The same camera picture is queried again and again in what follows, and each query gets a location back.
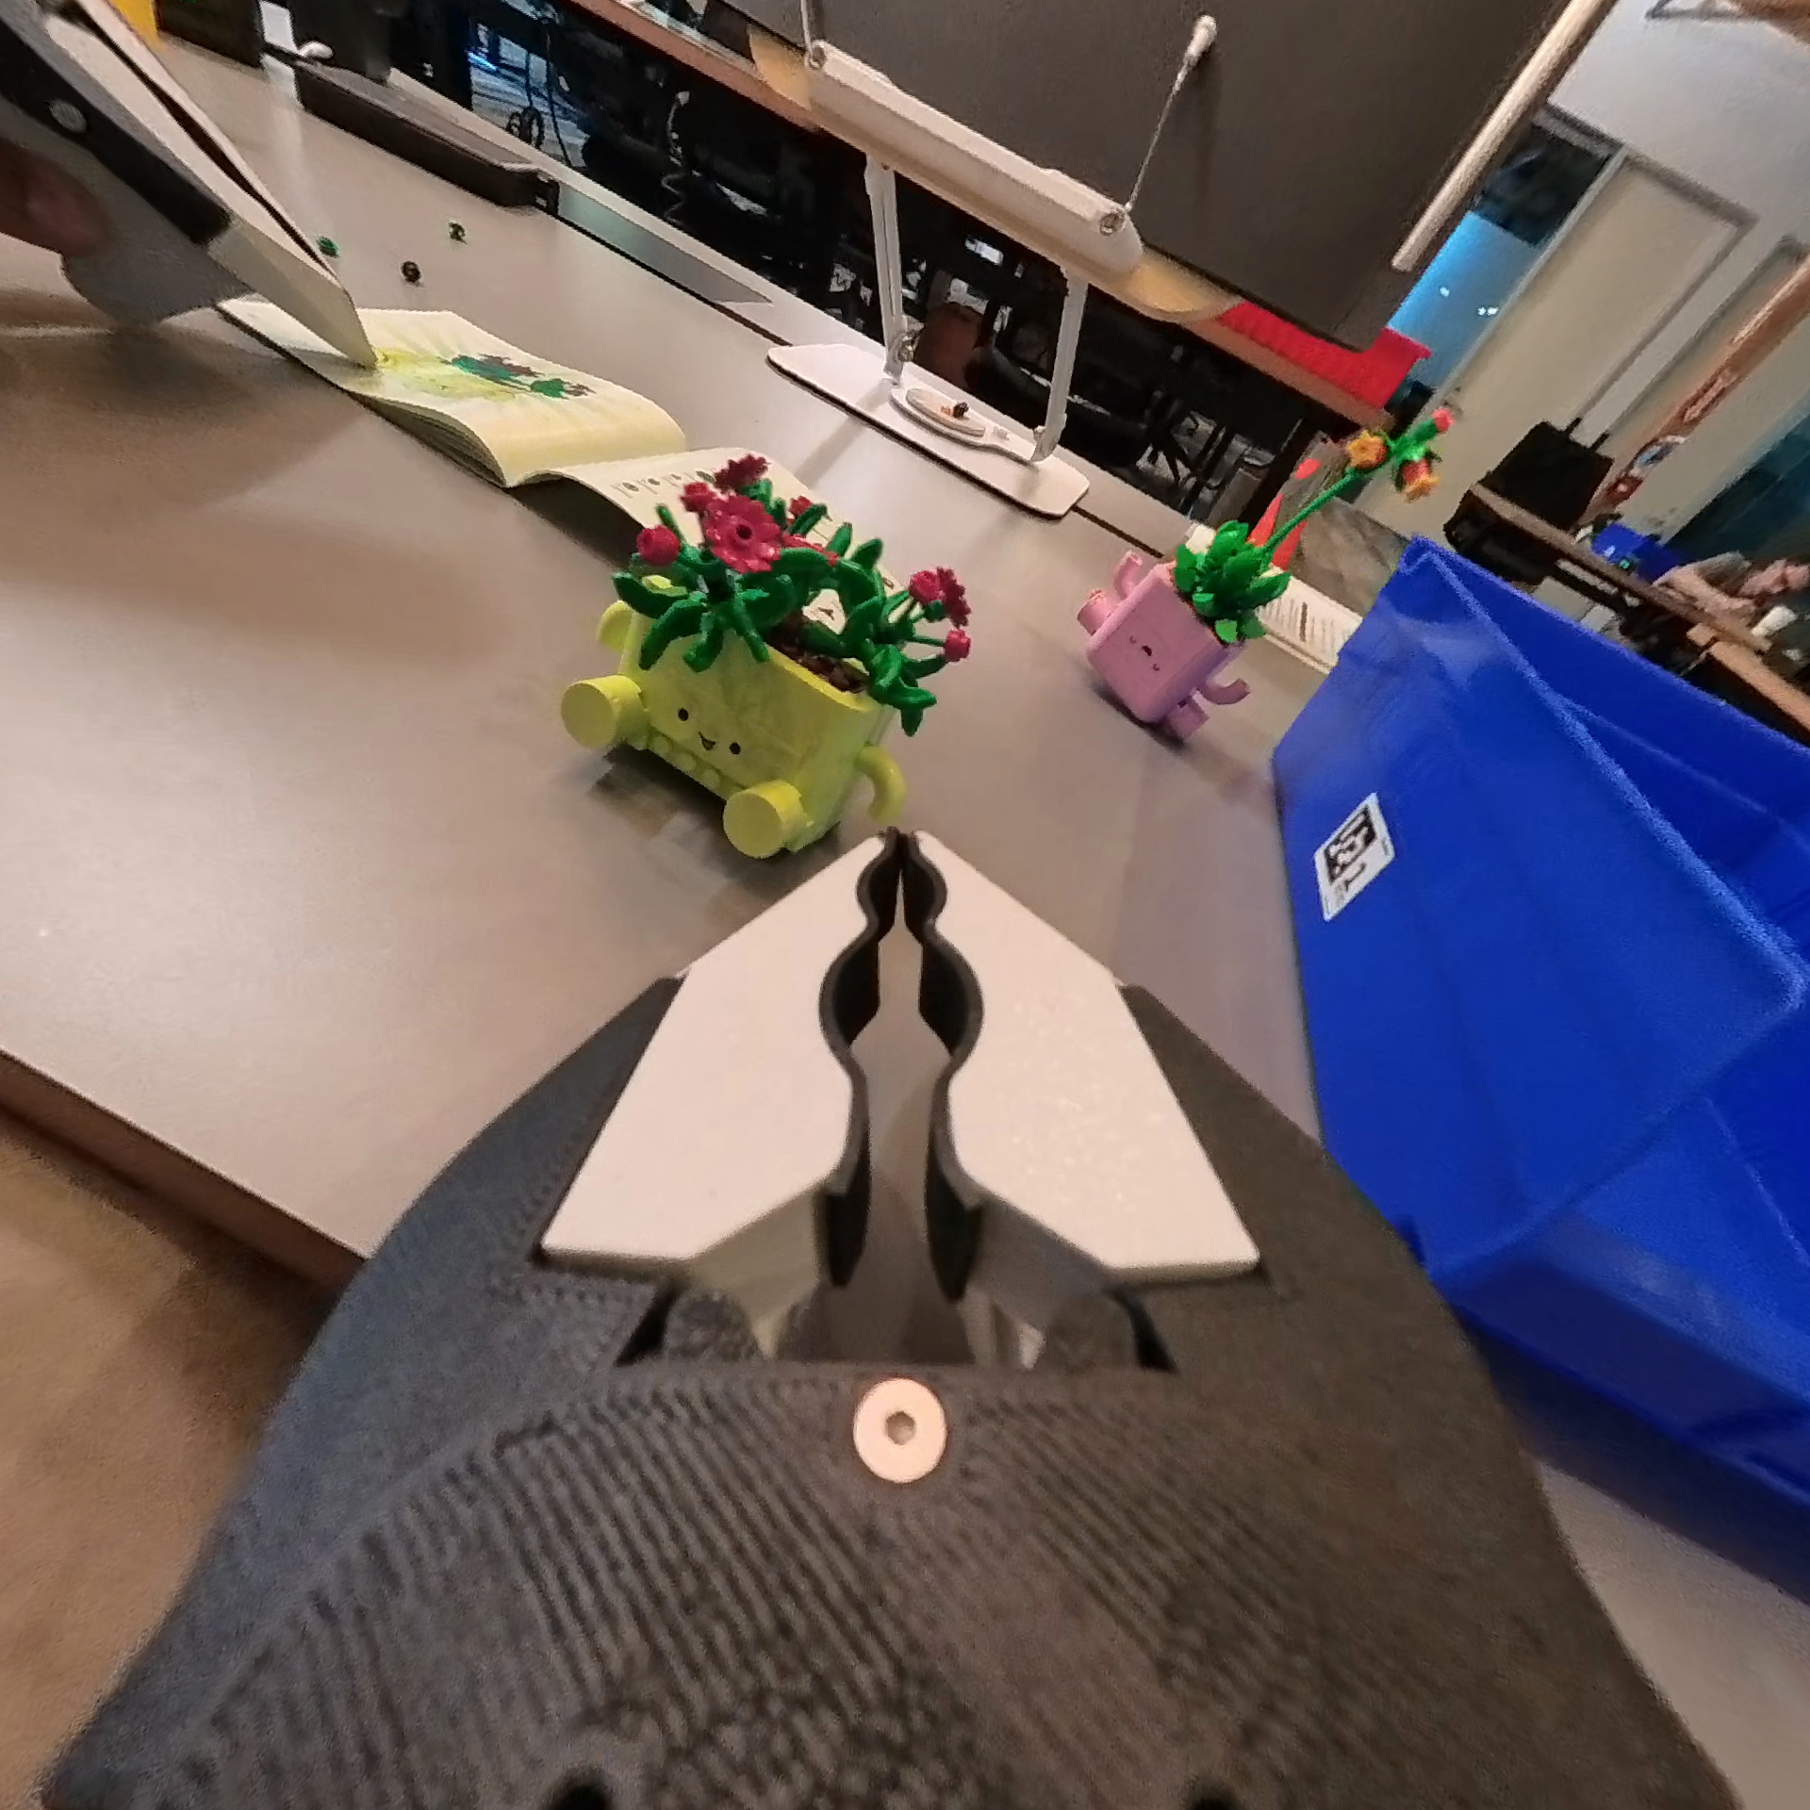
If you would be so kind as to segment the instruction booklet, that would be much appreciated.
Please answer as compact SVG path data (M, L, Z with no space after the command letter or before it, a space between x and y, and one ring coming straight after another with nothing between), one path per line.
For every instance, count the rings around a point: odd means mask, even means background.
M217 310L500 492L572 484L618 509L638 528L624 598L645 616L696 604L764 632L808 611L842 619L871 597L896 606L881 542L804 481L748 451L692 452L661 405L614 381L444 310L364 310L371 368L270 302Z

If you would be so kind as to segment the flat black power brick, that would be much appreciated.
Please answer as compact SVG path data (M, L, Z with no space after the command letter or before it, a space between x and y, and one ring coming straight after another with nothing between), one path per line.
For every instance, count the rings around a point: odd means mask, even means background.
M301 108L360 142L398 157L506 212L558 212L558 181L520 148L501 148L389 82L297 61L291 68Z

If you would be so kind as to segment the dark grey partition panel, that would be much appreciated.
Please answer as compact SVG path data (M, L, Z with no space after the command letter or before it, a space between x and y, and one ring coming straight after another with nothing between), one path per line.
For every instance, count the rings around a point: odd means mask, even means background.
M1365 347L1605 5L734 5L812 116L1095 281Z

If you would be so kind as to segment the red plastic crate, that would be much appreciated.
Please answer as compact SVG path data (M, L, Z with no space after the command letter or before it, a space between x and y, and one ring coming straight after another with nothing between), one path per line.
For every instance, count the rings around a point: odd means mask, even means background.
M1237 302L1193 324L1192 331L1291 393L1354 417L1378 413L1433 355L1418 338L1392 327L1383 327L1368 347L1349 350L1254 302Z

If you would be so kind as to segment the yellow brick flower planter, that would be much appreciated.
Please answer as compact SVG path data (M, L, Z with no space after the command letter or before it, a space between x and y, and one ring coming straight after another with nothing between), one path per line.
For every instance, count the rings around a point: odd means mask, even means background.
M893 825L906 781L890 740L923 729L932 680L973 649L959 573L888 573L879 536L750 451L564 479L638 531L597 628L616 665L558 704L570 740L700 784L750 858L812 846L857 795L871 824Z

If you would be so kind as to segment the pink brick planter figure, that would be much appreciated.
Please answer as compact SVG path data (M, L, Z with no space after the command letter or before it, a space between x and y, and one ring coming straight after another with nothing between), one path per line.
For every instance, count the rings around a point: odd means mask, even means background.
M1377 473L1411 501L1435 492L1455 420L1439 405L1397 434L1364 428L1343 445L1337 476L1299 509L1273 505L1257 528L1197 531L1164 558L1129 552L1077 611L1093 676L1135 721L1176 741L1195 734L1211 709L1248 693L1230 667L1267 635L1291 581L1279 554L1305 522Z

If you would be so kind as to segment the black equipment case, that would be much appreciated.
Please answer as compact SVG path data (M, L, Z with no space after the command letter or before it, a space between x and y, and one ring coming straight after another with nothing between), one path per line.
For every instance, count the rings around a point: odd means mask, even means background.
M1613 454L1596 444L1582 444L1567 428L1539 423L1462 495L1443 523L1443 538L1482 570L1531 589L1555 573L1557 554L1539 535L1514 528L1485 507L1482 492L1572 540L1578 526L1593 514L1593 501L1611 467Z

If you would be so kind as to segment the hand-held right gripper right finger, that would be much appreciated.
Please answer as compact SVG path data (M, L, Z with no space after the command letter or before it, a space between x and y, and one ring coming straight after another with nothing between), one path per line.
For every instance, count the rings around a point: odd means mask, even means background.
M1246 1280L1258 1245L1113 972L926 832L905 838L936 1278L984 1362L1031 1366L1066 1307Z

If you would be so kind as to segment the wooden top desk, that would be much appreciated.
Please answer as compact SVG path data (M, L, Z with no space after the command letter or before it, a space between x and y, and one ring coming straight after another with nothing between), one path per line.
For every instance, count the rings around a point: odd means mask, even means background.
M736 100L757 106L789 128L833 141L864 156L875 150L868 131L826 114L811 104L804 54L774 33L750 26L750 49L743 57L734 57L708 37L682 27L666 12L646 9L645 5L575 3L572 9L603 27L631 37L650 52L678 61L690 74L728 89ZM940 197L946 205L973 219L986 219L997 232L1020 242L1036 257L1050 263L1057 260L1057 250L1051 242L1027 225L986 214L982 199L955 179L926 171L901 150L884 152L884 160L906 181ZM1388 408L1343 389L1326 372L1301 365L1276 347L1254 342L1250 337L1223 327L1223 310L1234 305L1237 300L1225 288L1215 286L1161 252L1146 248L1137 266L1121 275L1093 275L1093 284L1099 294L1109 296L1150 324L1187 330L1187 333L1206 347L1233 355L1239 365L1281 383L1301 396L1308 408L1333 420L1364 430L1377 430L1392 423Z

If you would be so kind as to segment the white printed mat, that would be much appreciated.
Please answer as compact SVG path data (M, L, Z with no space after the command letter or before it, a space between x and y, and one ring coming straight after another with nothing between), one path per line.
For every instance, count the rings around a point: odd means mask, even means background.
M1288 578L1279 594L1258 609L1258 621L1269 643L1326 674L1343 657L1364 615L1298 578Z

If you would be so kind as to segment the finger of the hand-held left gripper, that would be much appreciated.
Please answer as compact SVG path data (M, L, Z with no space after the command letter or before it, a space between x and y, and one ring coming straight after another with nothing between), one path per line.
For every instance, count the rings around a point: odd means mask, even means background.
M187 145L195 157L217 171L219 176L237 186L237 189L255 201L255 212L260 212L271 228L280 228L304 257L310 257L310 239L301 227L283 210L280 201L256 175L256 171L241 157L237 145L223 130L193 102L192 92L167 72L161 57L137 33L131 22L111 5L82 3L82 26L94 33L106 45L107 54L134 72L135 89L124 83L124 77L107 76L111 91L123 100L130 96L131 108L140 118L167 120L167 128L157 128L167 146L177 141Z
M107 45L82 26L82 3L5 3L5 49L107 49ZM315 243L310 243L310 257L304 257L280 228L273 230L268 218L255 212L256 202L237 186L219 176L193 150L187 150L187 160L231 214L231 225L210 243L210 252L247 284L244 298L273 303L345 360L372 368L376 355L358 308Z

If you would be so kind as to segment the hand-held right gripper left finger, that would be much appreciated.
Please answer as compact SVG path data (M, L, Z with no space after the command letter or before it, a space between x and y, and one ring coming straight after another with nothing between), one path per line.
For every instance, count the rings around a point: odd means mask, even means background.
M868 1228L868 1083L901 834L692 960L540 1238L560 1267L734 1301L761 1347L844 1284Z

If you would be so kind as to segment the person's left hand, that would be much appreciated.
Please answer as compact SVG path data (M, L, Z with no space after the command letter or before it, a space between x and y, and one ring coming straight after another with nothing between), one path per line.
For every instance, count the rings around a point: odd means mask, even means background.
M1 236L62 260L106 250L102 206L55 166L1 141Z

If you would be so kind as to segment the white desk lamp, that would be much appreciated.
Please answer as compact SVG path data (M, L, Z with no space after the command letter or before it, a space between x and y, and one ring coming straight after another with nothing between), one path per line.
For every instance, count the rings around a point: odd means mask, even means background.
M1087 490L1086 476L1057 454L1057 444L1068 417L1093 275L1121 275L1146 250L1134 210L1166 122L1215 45L1215 17L1201 12L1189 26L1129 199L1109 199L1072 175L1038 166L896 86L823 33L821 5L799 5L799 33L811 104L868 131L875 142L875 150L867 152L867 197L881 341L879 350L781 347L769 353L772 365L848 415L886 428L1006 501L1048 519L1066 514ZM884 160L884 152L898 150L975 191L986 214L1031 227L1057 250L1053 266L1065 294L1048 408L1031 430L990 413L952 379L913 361L915 341L903 303L898 172Z

